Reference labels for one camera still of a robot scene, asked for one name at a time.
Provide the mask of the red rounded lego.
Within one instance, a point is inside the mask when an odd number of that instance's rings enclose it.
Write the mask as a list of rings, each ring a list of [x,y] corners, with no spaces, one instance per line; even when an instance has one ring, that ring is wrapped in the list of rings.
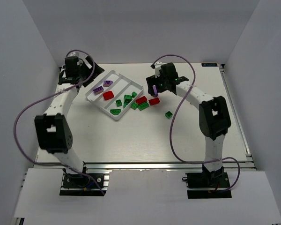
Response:
[[[103,98],[105,101],[110,100],[112,98],[114,98],[114,94],[112,91],[107,91],[103,93]]]

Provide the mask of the purple arched lego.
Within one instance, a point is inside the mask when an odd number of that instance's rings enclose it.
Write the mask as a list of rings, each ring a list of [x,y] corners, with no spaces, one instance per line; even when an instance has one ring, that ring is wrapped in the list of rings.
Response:
[[[103,83],[103,86],[104,86],[104,87],[109,87],[109,86],[111,86],[112,84],[113,84],[113,81],[111,81],[111,80],[105,80],[104,83]]]

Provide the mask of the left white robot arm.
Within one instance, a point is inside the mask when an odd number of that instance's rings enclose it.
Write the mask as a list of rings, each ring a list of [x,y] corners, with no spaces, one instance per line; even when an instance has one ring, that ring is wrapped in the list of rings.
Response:
[[[81,87],[88,86],[104,72],[87,56],[65,58],[65,69],[59,74],[56,95],[48,109],[34,119],[40,149],[53,155],[66,166],[66,172],[83,172],[84,162],[73,150],[73,135],[67,122],[67,114]]]

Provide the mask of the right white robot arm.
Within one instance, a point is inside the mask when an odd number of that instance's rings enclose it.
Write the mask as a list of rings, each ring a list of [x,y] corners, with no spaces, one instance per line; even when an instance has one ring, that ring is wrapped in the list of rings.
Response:
[[[199,128],[205,137],[205,159],[202,162],[201,180],[204,185],[218,184],[224,174],[222,149],[225,135],[231,126],[226,100],[223,96],[213,97],[184,76],[178,76],[173,63],[156,62],[151,65],[155,73],[146,78],[148,93],[170,91],[183,101],[189,102],[199,111]]]

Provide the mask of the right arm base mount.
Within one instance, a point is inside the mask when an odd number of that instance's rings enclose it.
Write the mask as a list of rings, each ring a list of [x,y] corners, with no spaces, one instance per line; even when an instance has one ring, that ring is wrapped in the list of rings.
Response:
[[[202,173],[200,172],[186,173],[181,180],[186,183],[188,199],[232,198],[230,190],[224,191],[230,187],[226,172],[211,184],[203,180]]]

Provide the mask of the purple rounded lego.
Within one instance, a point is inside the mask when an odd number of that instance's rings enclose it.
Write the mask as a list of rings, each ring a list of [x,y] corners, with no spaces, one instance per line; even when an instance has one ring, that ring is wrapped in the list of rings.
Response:
[[[153,97],[155,97],[155,98],[158,97],[158,91],[157,91],[156,86],[153,85],[152,88],[153,88],[153,92],[154,92]]]

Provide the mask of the green lego square brick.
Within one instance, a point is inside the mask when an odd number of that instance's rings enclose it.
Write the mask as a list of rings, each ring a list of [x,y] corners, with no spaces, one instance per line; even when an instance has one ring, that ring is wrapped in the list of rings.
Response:
[[[122,106],[122,101],[120,99],[116,100],[115,102],[117,107]]]

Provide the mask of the green lego two-by-two brick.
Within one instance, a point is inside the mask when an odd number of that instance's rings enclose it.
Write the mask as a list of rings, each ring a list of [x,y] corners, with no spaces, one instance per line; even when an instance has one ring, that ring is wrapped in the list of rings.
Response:
[[[128,104],[128,103],[130,103],[130,102],[131,102],[131,99],[127,99],[127,98],[126,98],[125,101],[124,101],[125,104]]]

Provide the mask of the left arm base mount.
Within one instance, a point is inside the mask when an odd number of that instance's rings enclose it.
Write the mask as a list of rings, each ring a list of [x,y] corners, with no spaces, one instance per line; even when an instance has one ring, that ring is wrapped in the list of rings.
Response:
[[[91,176],[98,184],[86,176],[67,173],[63,169],[63,177],[60,186],[60,196],[104,196],[109,182],[109,172],[87,171],[87,175]]]

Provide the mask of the purple lego brick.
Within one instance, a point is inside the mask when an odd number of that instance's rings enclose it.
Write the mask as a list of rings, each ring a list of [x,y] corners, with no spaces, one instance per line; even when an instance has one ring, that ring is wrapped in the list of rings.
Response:
[[[104,88],[102,86],[99,86],[99,87],[93,89],[94,95],[98,95],[98,94],[102,93],[103,91],[104,91]]]

